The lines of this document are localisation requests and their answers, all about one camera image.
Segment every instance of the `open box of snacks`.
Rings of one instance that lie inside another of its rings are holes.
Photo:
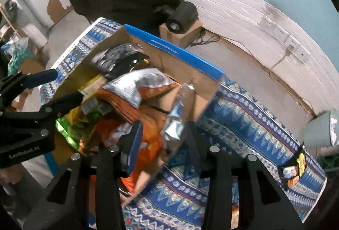
[[[125,206],[176,152],[185,122],[199,118],[223,76],[222,70],[186,50],[125,25],[97,44],[63,80],[53,99],[76,90],[84,99],[56,121],[56,128],[74,149],[90,155],[115,145],[135,120],[142,122],[135,169],[119,181]]]

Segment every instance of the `concrete floor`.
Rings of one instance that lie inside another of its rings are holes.
[[[66,48],[89,26],[85,17],[71,11],[50,31],[49,41],[42,56],[49,69]],[[208,45],[188,47],[186,50],[204,58],[225,71],[226,75],[267,107],[300,141],[300,130],[311,115],[289,94],[282,85],[274,81],[260,65],[246,55],[228,47],[224,40]],[[36,111],[41,106],[38,89],[28,96],[24,111]],[[316,149],[309,149],[315,155]]]

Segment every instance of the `tablecloth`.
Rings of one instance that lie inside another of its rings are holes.
[[[57,79],[40,87],[41,102],[47,103],[62,80],[91,49],[120,27],[114,21],[100,18],[79,36],[53,65],[58,71]],[[255,154],[280,186],[277,167],[300,147],[291,132],[264,105],[227,77],[197,125],[213,145],[242,157]],[[307,152],[306,163],[300,181],[285,192],[302,221],[316,205],[327,181],[319,164]],[[199,229],[208,189],[209,179],[197,176],[187,146],[183,145],[156,179],[123,210],[127,229]],[[238,202],[234,180],[233,209]]]

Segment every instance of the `gray bucket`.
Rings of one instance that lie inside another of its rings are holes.
[[[331,147],[338,142],[338,137],[335,141],[331,141],[331,121],[330,117],[339,119],[336,110],[330,110],[316,119],[308,122],[302,132],[306,147]]]

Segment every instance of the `black cylindrical speaker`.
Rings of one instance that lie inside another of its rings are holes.
[[[195,5],[183,2],[167,18],[166,26],[170,32],[183,34],[191,27],[197,16],[198,11]]]

